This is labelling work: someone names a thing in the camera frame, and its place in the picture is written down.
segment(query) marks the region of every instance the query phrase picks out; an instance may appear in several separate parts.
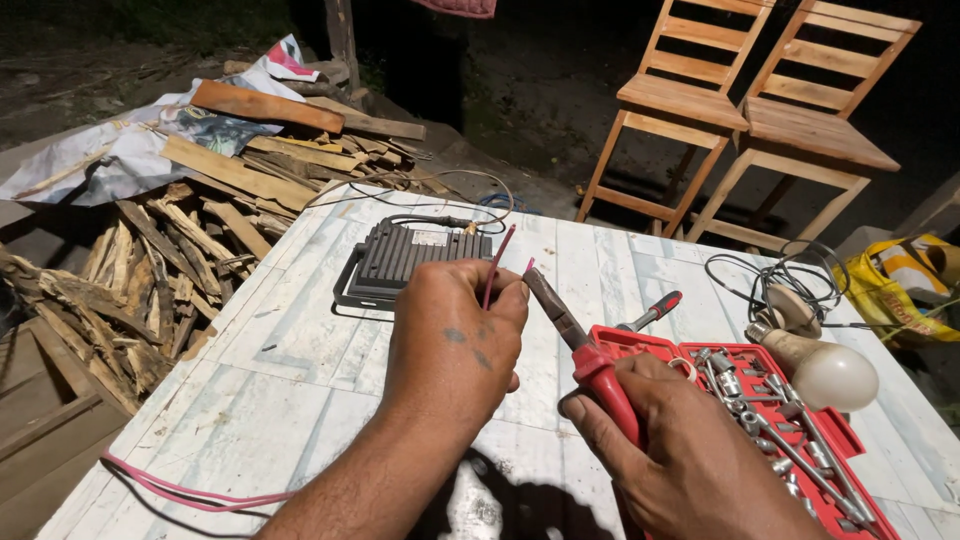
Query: label sticker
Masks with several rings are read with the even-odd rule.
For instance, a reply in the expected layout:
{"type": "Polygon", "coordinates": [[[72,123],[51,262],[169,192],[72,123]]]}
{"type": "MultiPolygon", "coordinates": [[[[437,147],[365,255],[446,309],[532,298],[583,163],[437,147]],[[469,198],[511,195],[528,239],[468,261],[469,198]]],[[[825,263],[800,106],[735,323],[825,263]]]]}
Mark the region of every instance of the label sticker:
{"type": "Polygon", "coordinates": [[[421,246],[445,246],[447,233],[435,233],[433,231],[414,231],[414,243],[421,246]]]}

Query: table surface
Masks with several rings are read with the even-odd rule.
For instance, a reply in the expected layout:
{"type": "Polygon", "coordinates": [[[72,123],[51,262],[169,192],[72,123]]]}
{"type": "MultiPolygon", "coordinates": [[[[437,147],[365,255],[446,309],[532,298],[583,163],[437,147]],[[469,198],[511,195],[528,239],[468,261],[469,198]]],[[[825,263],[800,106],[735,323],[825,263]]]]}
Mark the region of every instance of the table surface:
{"type": "MultiPolygon", "coordinates": [[[[324,199],[330,204],[294,223],[217,317],[218,335],[174,368],[114,441],[114,454],[184,486],[247,497],[303,486],[347,446],[379,402],[393,329],[390,322],[331,312],[331,289],[350,250],[389,215],[484,215],[477,207],[405,192],[381,197],[425,206],[399,208],[357,196],[350,187],[330,193],[324,199]]],[[[506,223],[517,231],[501,266],[521,271],[535,257],[585,325],[632,320],[679,289],[683,301],[648,332],[675,343],[745,341],[747,306],[703,269],[708,257],[725,250],[517,213],[506,223]]],[[[494,248],[502,237],[493,237],[494,248]]],[[[735,266],[717,270],[722,280],[749,290],[735,266]]],[[[382,311],[342,312],[393,318],[382,311]]],[[[828,318],[853,321],[862,319],[846,300],[828,318]]],[[[876,401],[852,415],[867,449],[850,460],[860,480],[903,540],[960,538],[960,441],[871,332],[826,330],[823,339],[853,347],[879,372],[876,401]]],[[[559,531],[567,538],[622,538],[609,477],[556,412],[559,397],[575,386],[573,362],[536,303],[516,371],[519,391],[480,432],[419,536],[497,538],[502,530],[504,536],[553,538],[559,531]]],[[[140,491],[197,528],[250,534],[262,523],[140,491]]],[[[156,518],[98,463],[38,538],[203,537],[156,518]]]]}

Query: chair seat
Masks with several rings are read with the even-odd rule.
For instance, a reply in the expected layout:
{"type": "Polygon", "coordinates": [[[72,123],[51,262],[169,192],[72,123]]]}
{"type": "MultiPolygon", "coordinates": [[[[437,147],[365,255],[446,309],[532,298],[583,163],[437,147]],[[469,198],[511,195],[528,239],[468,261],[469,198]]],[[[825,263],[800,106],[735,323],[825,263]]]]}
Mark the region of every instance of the chair seat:
{"type": "Polygon", "coordinates": [[[769,99],[747,98],[750,135],[885,171],[900,165],[839,116],[769,99]]]}
{"type": "Polygon", "coordinates": [[[617,99],[694,120],[747,131],[749,124],[720,92],[637,73],[616,92],[617,99]]]}

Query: wooden chair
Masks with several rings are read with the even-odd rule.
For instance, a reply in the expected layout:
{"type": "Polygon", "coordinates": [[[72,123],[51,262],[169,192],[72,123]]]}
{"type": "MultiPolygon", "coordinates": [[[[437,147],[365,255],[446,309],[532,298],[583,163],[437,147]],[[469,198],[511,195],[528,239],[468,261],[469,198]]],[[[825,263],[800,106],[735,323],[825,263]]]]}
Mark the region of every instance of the wooden chair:
{"type": "Polygon", "coordinates": [[[613,128],[590,179],[576,221],[584,221],[593,200],[600,199],[664,220],[668,223],[663,230],[663,236],[673,235],[734,130],[744,131],[748,128],[746,120],[727,97],[727,92],[775,2],[776,0],[664,0],[657,26],[647,43],[639,70],[633,79],[616,93],[616,97],[622,101],[620,112],[613,121],[613,128]],[[681,6],[682,4],[699,6],[681,6]],[[748,21],[749,17],[754,19],[749,30],[744,32],[672,15],[670,11],[675,6],[680,10],[699,9],[716,15],[714,18],[725,20],[731,16],[731,12],[734,17],[746,16],[748,21]],[[661,37],[692,42],[696,44],[693,47],[699,45],[708,52],[719,52],[721,55],[729,56],[733,53],[732,63],[724,65],[660,50],[657,48],[658,43],[666,41],[666,44],[670,44],[671,41],[661,40],[661,37]],[[693,80],[691,82],[694,84],[657,76],[651,73],[651,70],[656,73],[665,72],[666,77],[674,79],[693,80]],[[710,86],[710,89],[695,84],[710,86]],[[688,144],[686,155],[661,199],[663,204],[599,185],[623,127],[667,136],[688,144]],[[709,148],[709,154],[694,174],[677,207],[673,209],[665,206],[670,204],[670,199],[673,198],[698,146],[709,148]]]}
{"type": "MultiPolygon", "coordinates": [[[[847,118],[920,26],[917,21],[819,0],[803,0],[741,103],[750,129],[734,137],[739,156],[697,216],[687,241],[695,242],[703,231],[709,231],[754,246],[780,249],[786,243],[785,239],[751,227],[762,221],[797,177],[844,190],[797,236],[798,239],[815,239],[867,186],[870,179],[865,174],[876,169],[899,170],[900,166],[858,132],[847,118]],[[878,56],[871,56],[797,38],[798,32],[808,32],[810,39],[817,37],[843,43],[866,41],[866,45],[874,40],[873,43],[886,42],[887,46],[878,56]],[[852,86],[852,89],[778,73],[783,61],[788,61],[784,71],[791,74],[797,70],[789,71],[796,68],[796,64],[790,62],[821,68],[821,73],[829,70],[844,74],[848,87],[852,86]],[[759,206],[747,227],[713,219],[750,165],[773,169],[786,176],[759,206]]],[[[842,81],[844,75],[833,80],[842,81]]],[[[804,247],[802,243],[791,244],[786,251],[796,253],[804,247]]]]}

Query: light bulb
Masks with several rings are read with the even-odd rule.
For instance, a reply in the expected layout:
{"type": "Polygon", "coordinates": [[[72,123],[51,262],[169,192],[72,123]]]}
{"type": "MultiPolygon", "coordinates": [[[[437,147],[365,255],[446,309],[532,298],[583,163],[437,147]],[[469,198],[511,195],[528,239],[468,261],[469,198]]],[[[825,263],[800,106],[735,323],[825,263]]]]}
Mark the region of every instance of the light bulb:
{"type": "Polygon", "coordinates": [[[744,333],[770,353],[811,410],[832,406],[854,412],[876,399],[876,369],[857,351],[760,323],[751,323],[744,333]]]}

